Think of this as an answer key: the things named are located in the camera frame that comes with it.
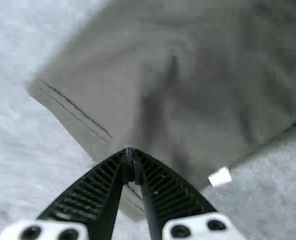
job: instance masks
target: folded fabric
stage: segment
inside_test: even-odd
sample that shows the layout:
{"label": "folded fabric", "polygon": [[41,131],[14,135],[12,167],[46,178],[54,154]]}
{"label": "folded fabric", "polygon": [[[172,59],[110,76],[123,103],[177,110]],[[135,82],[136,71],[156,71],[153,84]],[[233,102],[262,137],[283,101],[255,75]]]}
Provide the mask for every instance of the folded fabric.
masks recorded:
{"label": "folded fabric", "polygon": [[[94,161],[135,147],[202,189],[296,125],[296,4],[115,0],[28,91]],[[136,186],[120,209],[144,217]]]}

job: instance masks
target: white tag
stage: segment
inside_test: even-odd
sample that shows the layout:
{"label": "white tag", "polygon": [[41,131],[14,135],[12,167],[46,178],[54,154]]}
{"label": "white tag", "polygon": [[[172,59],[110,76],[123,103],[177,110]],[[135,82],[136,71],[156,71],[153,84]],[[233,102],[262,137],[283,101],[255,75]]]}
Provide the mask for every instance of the white tag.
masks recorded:
{"label": "white tag", "polygon": [[218,171],[215,171],[213,174],[211,174],[208,177],[208,180],[213,187],[218,187],[220,185],[231,182],[233,179],[230,175],[228,167],[224,166],[220,168]]}

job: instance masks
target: gray carpet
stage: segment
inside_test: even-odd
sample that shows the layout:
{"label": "gray carpet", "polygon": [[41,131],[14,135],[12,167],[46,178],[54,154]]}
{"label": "gray carpet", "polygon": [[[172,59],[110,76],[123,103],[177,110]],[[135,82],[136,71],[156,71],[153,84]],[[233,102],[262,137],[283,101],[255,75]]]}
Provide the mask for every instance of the gray carpet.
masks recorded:
{"label": "gray carpet", "polygon": [[[51,113],[25,92],[34,73],[100,0],[0,0],[0,232],[34,218],[92,167]],[[296,130],[232,171],[205,196],[251,240],[296,240]],[[113,239],[149,239],[118,213]]]}

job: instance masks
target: olive green garment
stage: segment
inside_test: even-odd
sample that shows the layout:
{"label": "olive green garment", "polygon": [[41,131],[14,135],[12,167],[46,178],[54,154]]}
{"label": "olive green garment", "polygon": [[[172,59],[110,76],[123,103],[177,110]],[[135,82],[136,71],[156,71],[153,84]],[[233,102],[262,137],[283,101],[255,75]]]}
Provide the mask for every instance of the olive green garment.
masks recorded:
{"label": "olive green garment", "polygon": [[[296,4],[115,0],[28,91],[96,163],[135,147],[201,190],[296,125]],[[136,186],[120,209],[145,216]]]}

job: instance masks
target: screw hole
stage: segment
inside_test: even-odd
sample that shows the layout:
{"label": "screw hole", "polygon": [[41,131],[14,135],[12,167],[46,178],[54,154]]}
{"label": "screw hole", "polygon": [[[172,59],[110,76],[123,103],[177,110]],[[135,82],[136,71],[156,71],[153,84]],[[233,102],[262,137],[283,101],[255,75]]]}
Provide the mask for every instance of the screw hole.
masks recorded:
{"label": "screw hole", "polygon": [[20,239],[21,240],[35,240],[38,238],[41,231],[42,231],[42,229],[39,226],[30,226],[22,232]]}
{"label": "screw hole", "polygon": [[63,231],[58,238],[58,240],[77,240],[77,239],[78,239],[78,232],[74,229],[67,229]]}
{"label": "screw hole", "polygon": [[226,226],[223,222],[218,220],[211,220],[207,223],[208,228],[212,231],[222,231],[226,229]]}
{"label": "screw hole", "polygon": [[176,225],[171,229],[171,235],[175,239],[187,238],[191,235],[189,228],[182,225]]}

